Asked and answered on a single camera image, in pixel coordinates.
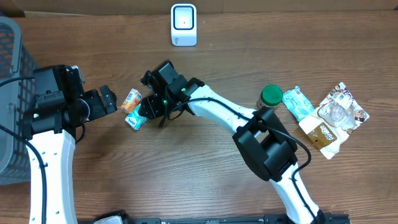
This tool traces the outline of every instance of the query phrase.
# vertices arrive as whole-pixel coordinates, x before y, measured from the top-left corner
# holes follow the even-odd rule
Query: white device
[[[172,6],[171,30],[174,46],[195,46],[197,44],[197,9],[193,4]]]

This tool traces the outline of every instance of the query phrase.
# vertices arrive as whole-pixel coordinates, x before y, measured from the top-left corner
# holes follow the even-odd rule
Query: gray plastic basket
[[[0,82],[32,76],[38,65],[22,44],[18,24],[0,16]],[[36,91],[33,80],[0,87],[0,124],[21,135],[21,119]],[[0,185],[30,181],[30,164],[25,145],[0,130]]]

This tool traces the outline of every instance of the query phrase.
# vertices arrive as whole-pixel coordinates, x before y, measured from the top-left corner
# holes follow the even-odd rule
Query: jar
[[[257,107],[261,109],[263,106],[266,106],[274,110],[282,102],[283,95],[284,93],[279,86],[267,85],[261,91],[260,97],[257,100]]]

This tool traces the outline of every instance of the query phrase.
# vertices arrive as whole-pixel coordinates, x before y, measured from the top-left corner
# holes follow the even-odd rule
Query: teal wrapper
[[[148,118],[139,116],[138,110],[141,107],[139,104],[125,119],[127,124],[129,124],[134,130],[138,131],[139,128],[148,120]]]
[[[298,86],[296,86],[294,90],[289,90],[284,93],[282,101],[287,109],[296,117],[298,122],[315,110],[311,102],[304,96]]]

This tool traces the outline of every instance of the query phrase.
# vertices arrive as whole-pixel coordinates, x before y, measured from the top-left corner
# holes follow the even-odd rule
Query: black metal base
[[[124,210],[102,215],[91,222],[78,222],[78,224],[93,224],[102,218],[119,215],[123,224],[294,224],[286,214],[264,215],[263,217],[242,218],[188,218],[188,219],[165,219],[159,218],[130,218]],[[334,215],[325,213],[325,222],[318,224],[350,224],[348,215]]]

